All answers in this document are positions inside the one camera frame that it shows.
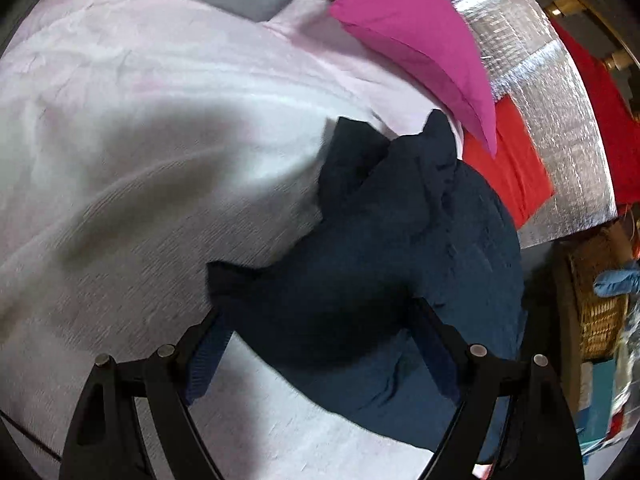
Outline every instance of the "orange-red cloth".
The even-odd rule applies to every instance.
[[[640,124],[629,113],[603,63],[553,20],[552,24],[587,89],[607,154],[616,204],[623,212],[626,204],[640,202]]]
[[[511,213],[516,229],[551,198],[554,187],[536,151],[518,107],[506,95],[495,105],[495,158],[465,132],[462,160],[487,180]]]

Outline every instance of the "silver foil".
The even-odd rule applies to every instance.
[[[494,100],[510,94],[556,193],[520,229],[521,247],[616,216],[609,166],[571,56],[535,0],[452,0],[471,27]]]

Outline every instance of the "silver bolt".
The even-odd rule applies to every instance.
[[[111,361],[111,356],[109,354],[99,354],[96,356],[94,363],[96,366],[102,368],[109,364],[109,361]]]
[[[533,356],[533,362],[535,362],[535,364],[537,364],[539,367],[544,368],[549,364],[549,359],[547,359],[542,354],[535,354]]]
[[[173,345],[162,345],[158,349],[158,355],[160,357],[171,357],[175,352],[175,346]]]
[[[482,345],[471,345],[469,351],[476,357],[484,357],[487,354],[486,348]]]

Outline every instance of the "wicker basket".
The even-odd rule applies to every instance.
[[[618,222],[602,228],[567,254],[580,321],[583,361],[609,358],[616,349],[628,295],[600,298],[593,293],[593,282],[603,270],[620,268],[630,256],[630,244]]]

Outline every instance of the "magenta pillow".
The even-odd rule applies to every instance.
[[[474,37],[449,0],[336,0],[331,14],[425,85],[495,155],[491,86]]]

